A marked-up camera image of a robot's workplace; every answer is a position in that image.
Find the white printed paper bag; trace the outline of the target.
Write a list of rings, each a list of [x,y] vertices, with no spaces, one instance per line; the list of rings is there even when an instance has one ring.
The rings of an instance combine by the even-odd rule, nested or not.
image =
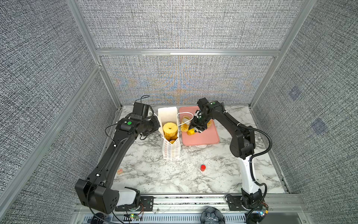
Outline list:
[[[181,124],[179,115],[190,115],[188,121]],[[180,127],[184,124],[190,124],[193,114],[190,112],[179,113],[176,107],[161,107],[158,109],[157,119],[160,127],[159,133],[163,139],[162,154],[164,160],[177,160],[180,157]]]

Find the striped croissant bread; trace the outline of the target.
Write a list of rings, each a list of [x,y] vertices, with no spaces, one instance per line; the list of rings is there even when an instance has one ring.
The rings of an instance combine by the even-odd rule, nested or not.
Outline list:
[[[181,129],[182,132],[186,133],[186,132],[188,132],[189,127],[190,127],[190,119],[184,117],[181,120],[180,129]]]

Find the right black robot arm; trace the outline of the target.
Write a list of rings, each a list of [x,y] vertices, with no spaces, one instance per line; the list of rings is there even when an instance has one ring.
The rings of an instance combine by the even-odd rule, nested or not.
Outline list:
[[[239,159],[242,171],[242,206],[247,210],[255,210],[263,203],[268,187],[265,183],[256,180],[253,160],[272,149],[272,139],[264,131],[240,123],[225,109],[223,103],[209,102],[206,98],[202,98],[198,100],[197,106],[199,109],[195,112],[189,129],[193,129],[196,133],[203,133],[208,129],[209,121],[214,119],[230,133],[232,139],[229,149],[232,155]],[[268,140],[267,149],[260,153],[255,153],[256,132],[264,135]]]

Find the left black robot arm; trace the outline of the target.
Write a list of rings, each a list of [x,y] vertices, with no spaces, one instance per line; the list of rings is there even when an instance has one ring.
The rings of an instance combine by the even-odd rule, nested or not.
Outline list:
[[[149,135],[159,129],[156,116],[146,119],[122,118],[116,125],[112,143],[100,162],[85,180],[79,179],[75,190],[83,206],[110,214],[118,206],[138,208],[140,191],[125,187],[112,189],[114,178],[126,152],[139,135]]]

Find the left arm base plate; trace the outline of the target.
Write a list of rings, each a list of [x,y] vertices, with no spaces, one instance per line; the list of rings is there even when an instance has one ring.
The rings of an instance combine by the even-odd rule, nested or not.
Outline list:
[[[140,197],[141,210],[153,211],[154,199],[155,197],[153,196],[141,196]]]

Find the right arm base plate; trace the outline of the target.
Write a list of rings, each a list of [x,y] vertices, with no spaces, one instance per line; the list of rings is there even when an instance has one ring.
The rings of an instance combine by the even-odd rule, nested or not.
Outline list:
[[[246,210],[242,204],[242,196],[226,195],[224,200],[226,201],[230,211]]]

